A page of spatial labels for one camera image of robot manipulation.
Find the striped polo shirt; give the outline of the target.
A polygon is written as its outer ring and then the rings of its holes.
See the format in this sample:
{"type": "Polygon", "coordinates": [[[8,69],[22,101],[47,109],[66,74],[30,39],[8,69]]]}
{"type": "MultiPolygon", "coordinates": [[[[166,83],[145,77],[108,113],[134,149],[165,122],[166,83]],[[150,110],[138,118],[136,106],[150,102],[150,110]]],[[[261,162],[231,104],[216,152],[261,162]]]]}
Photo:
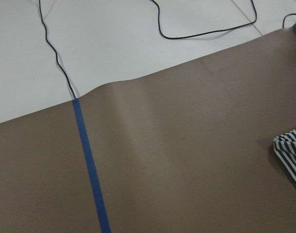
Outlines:
{"type": "Polygon", "coordinates": [[[273,147],[296,186],[296,128],[275,137],[273,147]]]}

